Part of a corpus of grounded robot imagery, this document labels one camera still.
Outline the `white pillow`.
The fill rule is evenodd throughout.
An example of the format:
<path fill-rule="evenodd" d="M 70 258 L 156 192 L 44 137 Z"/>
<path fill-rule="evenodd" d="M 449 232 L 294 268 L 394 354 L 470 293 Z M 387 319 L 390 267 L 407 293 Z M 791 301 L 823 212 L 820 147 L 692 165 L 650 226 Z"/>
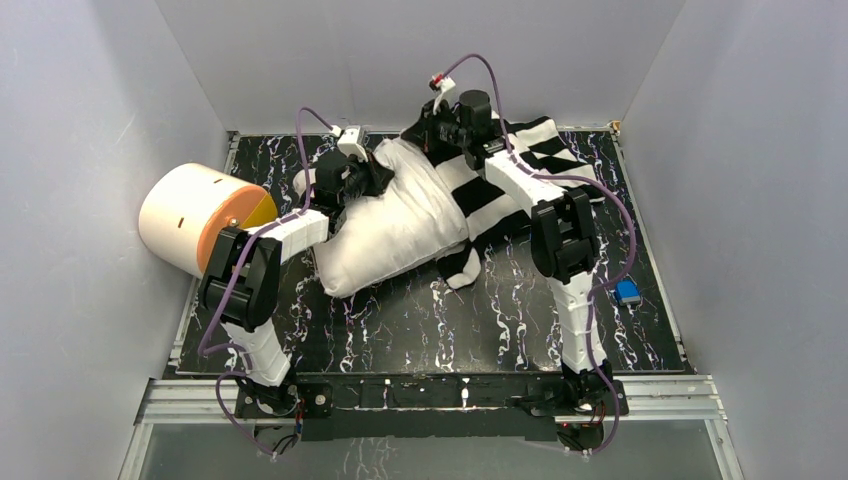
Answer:
<path fill-rule="evenodd" d="M 349 203 L 332 238 L 313 247 L 317 275 L 331 297 L 405 273 L 468 238 L 450 188 L 418 148 L 386 139 L 375 157 L 395 173 L 387 190 Z"/>

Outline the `black white striped pillowcase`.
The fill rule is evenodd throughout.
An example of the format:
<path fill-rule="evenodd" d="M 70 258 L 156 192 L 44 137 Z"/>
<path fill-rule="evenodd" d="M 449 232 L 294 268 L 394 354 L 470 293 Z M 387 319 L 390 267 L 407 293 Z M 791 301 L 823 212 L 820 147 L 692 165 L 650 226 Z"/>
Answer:
<path fill-rule="evenodd" d="M 454 290 L 475 282 L 485 247 L 530 224 L 536 202 L 556 200 L 575 188 L 591 201 L 602 197 L 592 184 L 594 168 L 572 154 L 553 119 L 507 123 L 506 130 L 511 150 L 486 159 L 481 171 L 472 170 L 459 149 L 424 154 L 467 224 L 467 239 L 437 260 L 440 275 Z"/>

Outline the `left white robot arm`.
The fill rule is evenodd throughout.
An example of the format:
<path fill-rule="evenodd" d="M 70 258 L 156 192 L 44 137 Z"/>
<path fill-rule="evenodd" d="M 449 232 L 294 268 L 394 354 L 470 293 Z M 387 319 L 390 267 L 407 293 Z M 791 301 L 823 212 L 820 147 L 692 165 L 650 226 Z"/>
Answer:
<path fill-rule="evenodd" d="M 271 414 L 286 416 L 299 400 L 297 387 L 286 381 L 291 360 L 272 319 L 282 264 L 329 240 L 349 206 L 382 196 L 394 176 L 372 150 L 343 147 L 305 173 L 298 208 L 251 230 L 219 232 L 201 282 L 200 304 L 211 312 L 210 324 L 228 334 L 225 349 L 241 357 L 240 381 L 261 389 L 260 403 Z"/>

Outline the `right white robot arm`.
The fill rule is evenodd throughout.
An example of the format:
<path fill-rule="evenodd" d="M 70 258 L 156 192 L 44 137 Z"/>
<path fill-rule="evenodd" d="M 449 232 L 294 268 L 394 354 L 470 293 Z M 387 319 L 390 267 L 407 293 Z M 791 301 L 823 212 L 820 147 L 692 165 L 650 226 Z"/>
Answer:
<path fill-rule="evenodd" d="M 592 202 L 601 193 L 589 165 L 568 153 L 553 119 L 501 120 L 481 90 L 462 93 L 455 104 L 428 101 L 401 137 L 434 167 L 465 218 L 461 250 L 438 262 L 452 287 L 475 281 L 484 248 L 530 231 L 533 263 L 560 320 L 564 403 L 590 413 L 612 372 L 590 317 L 599 254 Z"/>

